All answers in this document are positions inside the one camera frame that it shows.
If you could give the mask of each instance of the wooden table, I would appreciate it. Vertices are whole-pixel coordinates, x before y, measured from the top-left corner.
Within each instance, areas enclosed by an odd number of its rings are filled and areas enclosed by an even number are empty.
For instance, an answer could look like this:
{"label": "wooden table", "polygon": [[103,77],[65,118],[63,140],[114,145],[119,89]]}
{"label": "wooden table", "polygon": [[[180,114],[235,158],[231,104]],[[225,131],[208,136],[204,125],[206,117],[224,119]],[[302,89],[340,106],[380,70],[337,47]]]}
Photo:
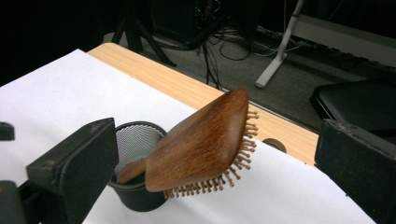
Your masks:
{"label": "wooden table", "polygon": [[[103,44],[88,53],[197,110],[222,95],[221,91],[113,43]],[[275,139],[283,144],[292,157],[310,165],[315,164],[317,134],[257,106],[251,105],[251,109],[260,115],[256,121],[259,127],[256,139]]]}

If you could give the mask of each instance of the pen holder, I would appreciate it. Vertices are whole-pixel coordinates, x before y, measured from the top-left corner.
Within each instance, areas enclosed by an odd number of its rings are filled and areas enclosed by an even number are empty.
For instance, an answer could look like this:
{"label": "pen holder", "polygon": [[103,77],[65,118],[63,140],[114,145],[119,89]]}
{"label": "pen holder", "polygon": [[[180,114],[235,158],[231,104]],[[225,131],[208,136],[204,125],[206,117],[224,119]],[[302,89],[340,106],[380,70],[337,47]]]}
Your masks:
{"label": "pen holder", "polygon": [[149,192],[145,186],[145,174],[126,184],[118,183],[117,176],[125,164],[146,158],[163,138],[166,131],[150,122],[136,121],[116,128],[119,164],[114,169],[108,185],[119,195],[128,208],[137,212],[148,212],[166,202],[163,192]]}

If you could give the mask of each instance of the hairbrush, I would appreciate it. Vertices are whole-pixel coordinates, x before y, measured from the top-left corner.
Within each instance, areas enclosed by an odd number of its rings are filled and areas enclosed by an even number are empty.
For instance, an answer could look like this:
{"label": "hairbrush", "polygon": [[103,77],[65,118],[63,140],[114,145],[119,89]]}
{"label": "hairbrush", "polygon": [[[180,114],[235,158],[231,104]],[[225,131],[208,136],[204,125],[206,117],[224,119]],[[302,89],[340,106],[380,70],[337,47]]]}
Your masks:
{"label": "hairbrush", "polygon": [[258,128],[248,120],[257,118],[245,90],[228,91],[172,128],[148,157],[126,164],[119,182],[146,172],[147,190],[166,198],[233,187],[236,170],[250,169]]}

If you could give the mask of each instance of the gray carpet floor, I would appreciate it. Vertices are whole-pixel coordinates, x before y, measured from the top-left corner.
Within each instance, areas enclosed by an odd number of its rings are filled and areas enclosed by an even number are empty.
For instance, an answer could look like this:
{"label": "gray carpet floor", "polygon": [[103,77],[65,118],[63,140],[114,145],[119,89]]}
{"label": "gray carpet floor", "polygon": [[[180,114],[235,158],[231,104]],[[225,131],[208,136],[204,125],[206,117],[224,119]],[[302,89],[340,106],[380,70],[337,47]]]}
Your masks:
{"label": "gray carpet floor", "polygon": [[[112,34],[105,36],[105,42],[109,42],[111,37]],[[392,67],[296,40],[293,41],[293,45],[301,46],[293,49],[294,46],[290,44],[288,57],[276,74],[264,89],[258,89],[254,85],[255,81],[276,56],[276,52],[263,46],[272,46],[272,49],[276,49],[280,40],[261,35],[257,41],[260,44],[258,48],[263,51],[260,55],[248,53],[245,48],[234,42],[218,41],[213,36],[209,37],[206,45],[211,62],[214,64],[210,66],[212,73],[216,68],[219,82],[224,90],[244,88],[252,103],[315,133],[321,125],[321,120],[309,103],[309,97],[315,87],[396,75]],[[144,50],[140,53],[160,63],[145,39],[142,39],[142,42]],[[125,37],[119,44],[128,47]],[[176,67],[171,68],[206,83],[207,67],[202,49],[188,51],[163,49],[163,51],[173,63],[177,64]],[[230,58],[244,59],[235,61]]]}

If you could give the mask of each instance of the brush handle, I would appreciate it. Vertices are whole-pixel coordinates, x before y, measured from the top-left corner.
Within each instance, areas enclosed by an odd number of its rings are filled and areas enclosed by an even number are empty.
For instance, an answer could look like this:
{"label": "brush handle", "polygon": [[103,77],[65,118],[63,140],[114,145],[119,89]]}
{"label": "brush handle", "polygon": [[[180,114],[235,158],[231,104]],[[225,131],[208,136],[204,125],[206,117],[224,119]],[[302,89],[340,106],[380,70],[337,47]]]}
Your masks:
{"label": "brush handle", "polygon": [[132,180],[140,174],[143,174],[146,171],[146,158],[131,161],[126,164],[120,174],[119,174],[119,183],[125,184],[126,182]]}

